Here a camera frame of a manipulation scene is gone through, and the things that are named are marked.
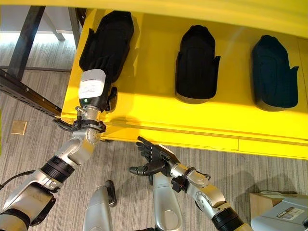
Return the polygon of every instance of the white wall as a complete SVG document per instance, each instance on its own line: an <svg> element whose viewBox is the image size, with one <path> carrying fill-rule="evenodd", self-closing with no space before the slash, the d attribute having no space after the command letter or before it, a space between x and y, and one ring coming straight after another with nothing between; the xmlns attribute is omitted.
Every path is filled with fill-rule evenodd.
<svg viewBox="0 0 308 231"><path fill-rule="evenodd" d="M20 31L26 15L29 10L29 6L7 6L2 5L1 9L1 31ZM45 8L45 12L59 31L72 31L68 8L67 7L52 7ZM44 19L41 20L38 31L51 31L49 26L45 23Z"/></svg>

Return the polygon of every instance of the yellow table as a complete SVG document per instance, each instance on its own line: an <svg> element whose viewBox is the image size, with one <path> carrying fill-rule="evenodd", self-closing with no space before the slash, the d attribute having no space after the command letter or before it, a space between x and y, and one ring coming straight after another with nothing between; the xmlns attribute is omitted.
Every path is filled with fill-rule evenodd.
<svg viewBox="0 0 308 231"><path fill-rule="evenodd" d="M76 119L78 65L89 28L110 11L89 10L74 61L61 118ZM308 43L291 35L195 19L132 12L135 32L115 83L116 108L103 113L102 139L135 141L141 135L166 145L308 159ZM221 55L216 96L187 104L174 96L175 62L182 35L191 25L208 27ZM281 112L257 108L251 92L251 51L270 34L288 50L298 71L298 105Z"/></svg>
<svg viewBox="0 0 308 231"><path fill-rule="evenodd" d="M1 4L40 5L39 0ZM117 86L118 102L101 120L102 139L138 135L167 145L308 159L308 4L303 0L46 0L46 5L131 11L135 33ZM61 118L72 123L78 105L78 61L89 28L105 10L88 10ZM193 105L174 96L175 61L191 25L207 26L221 55L218 90ZM261 35L278 38L290 65L299 66L299 102L282 112L258 109L251 91L251 51Z"/></svg>

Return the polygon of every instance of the gray device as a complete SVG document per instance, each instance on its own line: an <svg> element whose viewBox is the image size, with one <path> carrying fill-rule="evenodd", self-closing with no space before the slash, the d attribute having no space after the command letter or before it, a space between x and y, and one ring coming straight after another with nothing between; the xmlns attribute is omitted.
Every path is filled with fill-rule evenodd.
<svg viewBox="0 0 308 231"><path fill-rule="evenodd" d="M308 198L287 197L251 220L254 231L307 231Z"/></svg>
<svg viewBox="0 0 308 231"><path fill-rule="evenodd" d="M155 227L158 231L183 231L180 206L170 182L161 172L153 175Z"/></svg>
<svg viewBox="0 0 308 231"><path fill-rule="evenodd" d="M112 231L110 207L116 206L115 187L111 180L99 186L87 206L82 231Z"/></svg>

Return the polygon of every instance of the cardboard box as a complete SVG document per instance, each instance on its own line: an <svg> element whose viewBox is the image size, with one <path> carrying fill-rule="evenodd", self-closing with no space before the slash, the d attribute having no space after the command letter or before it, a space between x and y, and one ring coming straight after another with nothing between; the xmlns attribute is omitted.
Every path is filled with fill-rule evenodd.
<svg viewBox="0 0 308 231"><path fill-rule="evenodd" d="M262 213L272 209L286 197L308 198L300 194L281 194L278 192L250 193L250 215L251 219L260 216Z"/></svg>

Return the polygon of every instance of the sticker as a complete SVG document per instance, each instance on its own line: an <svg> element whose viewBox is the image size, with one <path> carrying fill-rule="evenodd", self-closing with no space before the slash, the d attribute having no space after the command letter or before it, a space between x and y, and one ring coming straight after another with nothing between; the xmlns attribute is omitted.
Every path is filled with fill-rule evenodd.
<svg viewBox="0 0 308 231"><path fill-rule="evenodd" d="M78 96L80 99L94 98L102 94L106 74L101 69L85 71L81 75Z"/></svg>
<svg viewBox="0 0 308 231"><path fill-rule="evenodd" d="M301 215L303 212L304 212L303 209L290 207L285 211L283 211L282 213L278 214L277 217L285 220L293 220L294 218Z"/></svg>

